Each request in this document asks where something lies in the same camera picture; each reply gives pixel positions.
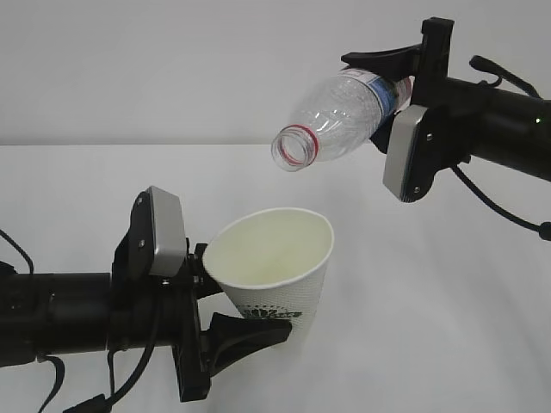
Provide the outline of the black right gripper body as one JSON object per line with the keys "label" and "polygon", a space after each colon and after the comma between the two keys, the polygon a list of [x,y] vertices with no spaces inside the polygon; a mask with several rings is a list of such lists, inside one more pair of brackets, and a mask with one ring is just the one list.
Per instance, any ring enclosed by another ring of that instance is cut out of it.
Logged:
{"label": "black right gripper body", "polygon": [[451,117],[451,104],[447,100],[451,97],[448,72],[454,25],[454,21],[442,17],[424,20],[422,40],[418,43],[422,45],[422,52],[416,75],[401,80],[387,80],[375,75],[369,82],[369,88],[381,105],[381,121],[370,138],[380,152],[387,152],[394,118],[403,110],[401,106],[406,100],[410,100],[411,105],[426,108],[446,106]]}

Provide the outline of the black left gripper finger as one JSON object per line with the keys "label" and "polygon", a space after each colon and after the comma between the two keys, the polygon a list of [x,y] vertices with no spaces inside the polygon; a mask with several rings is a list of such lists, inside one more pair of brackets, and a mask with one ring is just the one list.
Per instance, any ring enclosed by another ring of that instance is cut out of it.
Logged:
{"label": "black left gripper finger", "polygon": [[195,294],[198,299],[204,299],[223,292],[223,289],[219,283],[205,269],[203,255],[206,248],[206,243],[197,243],[191,257],[191,267],[194,273]]}
{"label": "black left gripper finger", "polygon": [[284,343],[292,332],[285,319],[230,317],[214,313],[209,328],[201,332],[201,356],[209,374],[263,349]]}

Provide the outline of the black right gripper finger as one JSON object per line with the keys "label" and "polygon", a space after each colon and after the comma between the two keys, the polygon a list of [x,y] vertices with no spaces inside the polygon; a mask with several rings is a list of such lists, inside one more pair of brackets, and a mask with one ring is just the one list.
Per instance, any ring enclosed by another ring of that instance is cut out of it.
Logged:
{"label": "black right gripper finger", "polygon": [[422,45],[401,47],[379,52],[348,52],[341,61],[348,68],[363,69],[387,80],[401,80],[415,76]]}

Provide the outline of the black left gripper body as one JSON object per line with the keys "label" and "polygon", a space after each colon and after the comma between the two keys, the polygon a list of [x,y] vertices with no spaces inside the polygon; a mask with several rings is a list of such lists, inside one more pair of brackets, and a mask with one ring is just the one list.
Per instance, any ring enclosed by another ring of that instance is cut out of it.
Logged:
{"label": "black left gripper body", "polygon": [[197,298],[205,284],[202,256],[206,248],[205,243],[198,243],[170,283],[176,295],[176,337],[171,351],[179,391],[209,391],[211,385],[207,364],[203,360]]}

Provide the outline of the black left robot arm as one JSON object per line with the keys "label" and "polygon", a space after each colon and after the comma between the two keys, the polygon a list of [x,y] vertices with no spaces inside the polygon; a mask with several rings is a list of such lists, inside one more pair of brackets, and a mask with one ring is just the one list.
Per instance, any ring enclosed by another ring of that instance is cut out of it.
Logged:
{"label": "black left robot arm", "polygon": [[172,350],[179,397],[206,398],[213,376],[287,341],[292,324],[272,310],[257,318],[215,313],[202,330],[198,301],[221,291],[203,267],[205,249],[197,244],[171,279],[131,280],[122,267],[112,274],[18,274],[3,263],[1,365],[24,365],[48,354],[143,348],[158,302],[156,344]]}

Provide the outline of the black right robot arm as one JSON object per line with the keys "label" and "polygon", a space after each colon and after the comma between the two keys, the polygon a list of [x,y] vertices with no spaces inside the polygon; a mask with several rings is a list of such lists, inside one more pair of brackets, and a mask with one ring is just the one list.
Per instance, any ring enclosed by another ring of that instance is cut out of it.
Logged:
{"label": "black right robot arm", "polygon": [[349,52],[342,61],[388,81],[412,78],[407,108],[392,114],[375,135],[386,155],[383,182],[398,197],[418,199],[436,173],[471,157],[550,178],[550,102],[495,62],[471,58],[472,68],[494,83],[449,76],[454,21],[431,17],[413,46],[379,52]]}

